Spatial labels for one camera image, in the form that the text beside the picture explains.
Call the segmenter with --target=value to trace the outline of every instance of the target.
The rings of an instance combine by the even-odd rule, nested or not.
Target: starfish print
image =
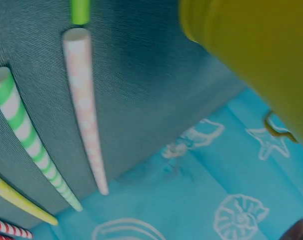
[[[287,129],[282,127],[277,127],[274,123],[270,121],[270,125],[279,132],[288,132]],[[260,160],[266,161],[273,151],[273,149],[278,150],[284,157],[289,158],[291,156],[283,137],[272,136],[266,128],[258,129],[246,129],[246,132],[257,139],[260,142],[260,150],[258,157]]]

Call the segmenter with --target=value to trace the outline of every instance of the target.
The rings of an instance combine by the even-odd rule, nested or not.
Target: pink straw
[[[96,119],[91,37],[84,28],[63,35],[69,88],[89,164],[101,194],[109,193]]]

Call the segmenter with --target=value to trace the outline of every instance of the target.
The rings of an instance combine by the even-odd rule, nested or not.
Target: yellow container
[[[303,0],[180,0],[179,18],[303,144]]]

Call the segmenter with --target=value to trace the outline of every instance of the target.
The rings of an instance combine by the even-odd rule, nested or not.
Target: seashell print
[[[188,149],[210,145],[224,130],[224,125],[203,119],[196,126],[185,131],[174,143],[168,144],[162,155],[167,159],[181,157]]]
[[[120,218],[98,225],[92,240],[166,240],[150,224],[135,218]]]
[[[215,213],[213,228],[222,240],[250,240],[269,209],[256,198],[229,195]]]

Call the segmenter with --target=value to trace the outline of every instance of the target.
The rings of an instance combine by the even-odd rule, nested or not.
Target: white and green striped straw
[[[60,195],[76,210],[83,209],[48,155],[17,91],[8,67],[0,67],[0,110],[21,145]]]

